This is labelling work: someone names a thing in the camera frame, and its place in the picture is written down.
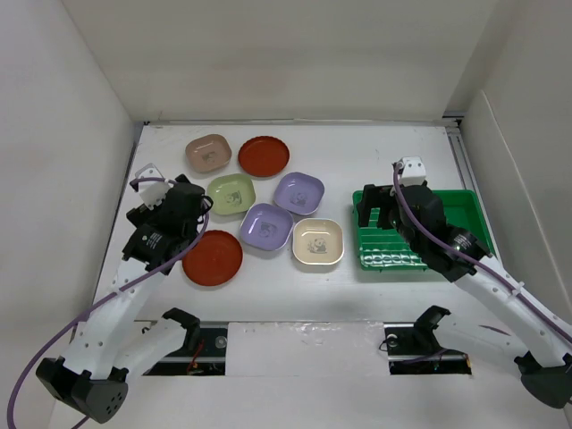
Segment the green square panda plate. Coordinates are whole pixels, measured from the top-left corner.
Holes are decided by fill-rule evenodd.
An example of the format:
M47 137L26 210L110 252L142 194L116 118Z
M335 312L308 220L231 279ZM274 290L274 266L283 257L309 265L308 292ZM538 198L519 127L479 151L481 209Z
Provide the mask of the green square panda plate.
M213 200L212 212L217 215L235 215L247 212L256 202L252 180L242 173L213 179L206 194Z

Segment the red round plate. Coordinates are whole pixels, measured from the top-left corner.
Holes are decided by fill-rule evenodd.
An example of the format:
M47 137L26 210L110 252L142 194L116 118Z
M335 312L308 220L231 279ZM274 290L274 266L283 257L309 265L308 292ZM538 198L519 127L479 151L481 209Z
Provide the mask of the red round plate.
M207 231L182 259L188 279L199 286L215 287L230 281L239 271L243 250L229 232Z
M286 167L290 161L290 150L276 137L257 136L241 146L238 160L244 172L258 178L267 178Z

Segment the pink square panda plate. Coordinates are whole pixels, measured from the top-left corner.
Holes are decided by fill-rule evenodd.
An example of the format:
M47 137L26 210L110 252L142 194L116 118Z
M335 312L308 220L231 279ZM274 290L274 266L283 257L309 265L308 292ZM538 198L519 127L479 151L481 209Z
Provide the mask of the pink square panda plate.
M224 136L208 134L192 140L185 148L185 155L195 172L208 173L227 165L232 151Z

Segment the cream square panda plate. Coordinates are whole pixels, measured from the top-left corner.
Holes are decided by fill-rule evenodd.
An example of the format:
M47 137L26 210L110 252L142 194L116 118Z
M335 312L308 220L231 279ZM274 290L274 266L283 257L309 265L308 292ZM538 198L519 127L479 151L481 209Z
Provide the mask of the cream square panda plate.
M294 226L291 253L295 267L304 273L334 270L345 252L341 226L331 219L305 218Z

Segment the purple square plate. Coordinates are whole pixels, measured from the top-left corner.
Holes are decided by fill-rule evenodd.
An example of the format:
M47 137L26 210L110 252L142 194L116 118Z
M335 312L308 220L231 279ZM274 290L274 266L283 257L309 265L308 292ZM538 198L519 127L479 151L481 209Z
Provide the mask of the purple square plate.
M286 245L294 226L287 210L267 203L253 205L240 226L240 239L264 251L279 250Z
M318 209L324 192L324 184L316 177L290 172L280 179L273 202L293 214L311 215Z

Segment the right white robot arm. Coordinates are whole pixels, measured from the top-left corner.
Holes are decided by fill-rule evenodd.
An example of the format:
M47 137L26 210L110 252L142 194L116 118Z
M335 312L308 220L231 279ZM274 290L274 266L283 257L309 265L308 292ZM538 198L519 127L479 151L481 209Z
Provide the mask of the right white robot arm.
M433 305L414 323L413 341L425 352L483 351L515 374L544 405L571 401L571 326L517 282L471 231L448 222L442 199L424 182L412 186L367 184L355 205L357 224L395 231L410 251L493 313L507 330L479 325L462 330L449 309Z

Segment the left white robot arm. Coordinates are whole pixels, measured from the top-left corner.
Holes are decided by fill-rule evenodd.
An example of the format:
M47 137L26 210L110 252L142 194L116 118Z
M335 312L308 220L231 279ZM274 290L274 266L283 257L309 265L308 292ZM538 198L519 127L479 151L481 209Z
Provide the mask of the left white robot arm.
M142 203L126 214L135 230L108 295L83 317L69 348L43 358L36 371L57 400L99 424L118 412L136 377L174 351L193 352L199 342L199 319L176 307L130 345L124 340L174 264L204 235L213 201L183 174L167 180L148 172L130 185Z

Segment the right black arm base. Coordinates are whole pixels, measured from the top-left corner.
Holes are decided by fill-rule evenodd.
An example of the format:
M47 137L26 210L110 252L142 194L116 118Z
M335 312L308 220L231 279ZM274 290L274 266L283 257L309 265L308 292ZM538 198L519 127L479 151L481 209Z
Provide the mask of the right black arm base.
M390 375L472 374L467 354L419 340L413 323L384 324L383 331L378 351L387 358Z

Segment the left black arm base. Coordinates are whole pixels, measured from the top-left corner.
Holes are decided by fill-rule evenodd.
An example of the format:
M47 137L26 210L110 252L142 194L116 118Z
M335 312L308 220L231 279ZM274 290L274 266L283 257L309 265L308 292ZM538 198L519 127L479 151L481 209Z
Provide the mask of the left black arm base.
M227 347L227 324L202 324L196 340L163 357L145 375L223 376Z

